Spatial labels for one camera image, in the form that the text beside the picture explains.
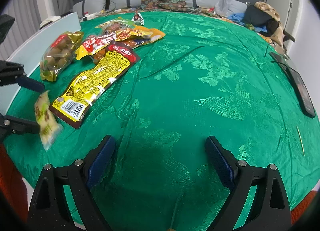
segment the green tablecloth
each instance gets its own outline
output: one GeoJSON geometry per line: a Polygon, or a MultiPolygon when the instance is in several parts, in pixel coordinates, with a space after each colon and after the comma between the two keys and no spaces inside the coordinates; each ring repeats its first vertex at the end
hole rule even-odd
{"type": "MultiPolygon", "coordinates": [[[[237,159],[259,167],[276,164],[290,208],[296,206],[320,176],[319,120],[303,115],[278,64],[270,62],[270,55],[263,58],[267,43],[253,31],[209,17],[142,15],[146,27],[166,36],[136,49],[141,60],[95,102],[79,130],[60,122],[64,130],[48,152],[38,135],[6,139],[8,154],[22,175],[35,186],[43,165],[70,165],[110,134],[116,152],[92,194],[111,227],[205,230],[229,193],[204,152],[205,139],[215,135],[237,159]]],[[[132,14],[121,16],[130,19],[132,14]]],[[[85,37],[116,17],[82,23],[85,37]]],[[[93,66],[86,57],[56,82],[45,82],[50,100],[76,74],[93,66]]],[[[31,78],[40,79],[39,69],[31,78]]],[[[35,120],[37,96],[21,89],[8,114],[35,120]]],[[[67,199],[80,221],[70,190],[67,199]]],[[[252,199],[250,192],[237,226],[243,224],[252,199]]]]}

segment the barcode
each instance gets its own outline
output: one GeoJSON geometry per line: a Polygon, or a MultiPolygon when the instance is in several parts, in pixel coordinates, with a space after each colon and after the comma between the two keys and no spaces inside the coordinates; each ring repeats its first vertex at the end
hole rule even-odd
{"type": "Polygon", "coordinates": [[[73,118],[79,120],[85,109],[85,105],[69,99],[61,106],[61,109],[71,115],[73,118]]]}

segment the orange fabric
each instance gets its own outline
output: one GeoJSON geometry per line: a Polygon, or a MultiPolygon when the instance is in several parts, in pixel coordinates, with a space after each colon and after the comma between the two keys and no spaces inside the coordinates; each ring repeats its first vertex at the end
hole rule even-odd
{"type": "Polygon", "coordinates": [[[0,189],[20,219],[27,222],[27,188],[3,144],[0,144],[0,189]]]}
{"type": "Polygon", "coordinates": [[[294,224],[304,213],[318,191],[311,190],[305,198],[291,211],[291,223],[294,224]]]}

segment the metal screw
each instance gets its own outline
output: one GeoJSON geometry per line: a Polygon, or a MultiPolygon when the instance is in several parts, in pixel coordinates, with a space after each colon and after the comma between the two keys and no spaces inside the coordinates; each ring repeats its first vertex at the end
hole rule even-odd
{"type": "Polygon", "coordinates": [[[242,160],[242,159],[238,161],[238,164],[239,164],[241,167],[247,166],[247,163],[246,163],[244,160],[242,160]]]}
{"type": "Polygon", "coordinates": [[[82,159],[78,159],[78,160],[75,161],[75,165],[76,166],[80,166],[80,165],[82,165],[82,163],[83,163],[82,159]]]}
{"type": "Polygon", "coordinates": [[[274,164],[270,164],[270,169],[272,169],[272,170],[276,170],[276,169],[277,169],[277,166],[276,166],[276,165],[274,165],[274,164]]]}
{"type": "Polygon", "coordinates": [[[44,170],[49,170],[51,169],[51,164],[46,164],[43,168],[44,170]]]}
{"type": "Polygon", "coordinates": [[[3,121],[3,123],[4,123],[4,125],[6,125],[6,126],[9,126],[9,125],[10,125],[10,121],[7,120],[7,119],[5,119],[5,120],[3,121]]]}

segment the yellow stick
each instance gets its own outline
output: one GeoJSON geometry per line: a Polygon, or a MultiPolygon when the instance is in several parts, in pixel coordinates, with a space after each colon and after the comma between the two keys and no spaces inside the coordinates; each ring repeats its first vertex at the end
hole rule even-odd
{"type": "Polygon", "coordinates": [[[297,130],[298,130],[298,134],[299,134],[299,138],[300,138],[300,142],[301,142],[301,146],[302,146],[302,152],[303,152],[303,156],[304,156],[304,148],[303,148],[303,143],[302,143],[302,139],[301,139],[301,135],[300,135],[300,131],[297,125],[297,130]]]}

